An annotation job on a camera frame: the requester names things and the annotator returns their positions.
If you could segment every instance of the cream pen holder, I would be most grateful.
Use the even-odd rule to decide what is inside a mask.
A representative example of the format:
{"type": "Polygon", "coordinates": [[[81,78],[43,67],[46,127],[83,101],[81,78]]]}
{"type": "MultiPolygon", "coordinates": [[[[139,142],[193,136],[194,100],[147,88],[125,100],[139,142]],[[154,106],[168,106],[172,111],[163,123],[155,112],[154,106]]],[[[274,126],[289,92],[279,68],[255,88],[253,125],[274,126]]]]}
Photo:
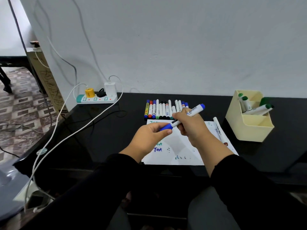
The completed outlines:
{"type": "Polygon", "coordinates": [[[270,114],[266,113],[263,116],[242,115],[239,93],[248,97],[252,109],[258,107],[263,98],[260,91],[236,90],[228,108],[226,119],[238,140],[263,142],[274,128],[270,114]]]}

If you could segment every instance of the person's right hand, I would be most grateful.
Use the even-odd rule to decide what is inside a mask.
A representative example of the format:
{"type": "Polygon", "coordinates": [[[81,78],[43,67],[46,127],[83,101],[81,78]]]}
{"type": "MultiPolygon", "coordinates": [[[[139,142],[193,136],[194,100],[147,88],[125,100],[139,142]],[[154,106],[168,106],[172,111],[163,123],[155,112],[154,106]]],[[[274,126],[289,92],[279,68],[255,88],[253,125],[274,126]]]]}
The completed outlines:
{"type": "Polygon", "coordinates": [[[186,115],[188,111],[189,108],[183,108],[181,112],[173,113],[172,116],[181,122],[177,126],[181,135],[186,135],[192,146],[198,148],[210,131],[199,114],[190,117],[186,115]]]}

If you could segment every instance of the person's left hand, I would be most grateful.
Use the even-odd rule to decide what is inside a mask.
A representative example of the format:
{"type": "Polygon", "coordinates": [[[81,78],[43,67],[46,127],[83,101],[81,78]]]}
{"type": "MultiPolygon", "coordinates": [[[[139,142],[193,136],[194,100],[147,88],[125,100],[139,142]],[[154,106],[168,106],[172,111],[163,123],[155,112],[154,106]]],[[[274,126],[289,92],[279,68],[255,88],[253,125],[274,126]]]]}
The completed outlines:
{"type": "Polygon", "coordinates": [[[141,126],[134,135],[131,143],[120,153],[131,156],[136,162],[140,162],[144,156],[150,153],[157,143],[173,131],[166,129],[159,131],[168,123],[150,123],[141,126]]]}

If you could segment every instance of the hand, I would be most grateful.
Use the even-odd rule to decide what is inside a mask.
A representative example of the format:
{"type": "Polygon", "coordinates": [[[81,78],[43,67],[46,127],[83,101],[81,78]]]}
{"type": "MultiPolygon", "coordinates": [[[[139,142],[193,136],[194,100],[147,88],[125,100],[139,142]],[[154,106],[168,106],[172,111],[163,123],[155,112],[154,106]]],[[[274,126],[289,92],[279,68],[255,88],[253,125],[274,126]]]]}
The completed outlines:
{"type": "Polygon", "coordinates": [[[193,147],[197,148],[204,138],[210,134],[210,131],[199,114],[192,117],[186,115],[190,110],[189,108],[183,108],[181,112],[173,113],[172,116],[181,122],[181,124],[177,126],[181,135],[186,135],[193,147]]]}
{"type": "Polygon", "coordinates": [[[131,143],[120,153],[131,156],[139,163],[144,156],[150,153],[157,143],[173,131],[166,129],[159,131],[168,123],[150,123],[141,126],[134,135],[131,143]]]}

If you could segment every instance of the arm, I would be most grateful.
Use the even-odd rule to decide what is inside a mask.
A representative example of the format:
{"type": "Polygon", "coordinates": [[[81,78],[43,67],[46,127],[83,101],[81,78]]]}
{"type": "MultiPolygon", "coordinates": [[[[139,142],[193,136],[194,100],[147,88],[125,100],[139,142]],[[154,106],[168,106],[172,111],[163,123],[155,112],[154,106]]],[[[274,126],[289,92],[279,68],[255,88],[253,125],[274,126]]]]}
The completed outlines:
{"type": "Polygon", "coordinates": [[[305,224],[307,208],[213,136],[200,115],[173,114],[201,155],[212,186],[241,229],[305,224]]]}
{"type": "Polygon", "coordinates": [[[140,127],[131,143],[82,182],[49,204],[22,229],[105,229],[132,187],[140,181],[138,163],[171,130],[158,130],[167,123],[140,127]]]}

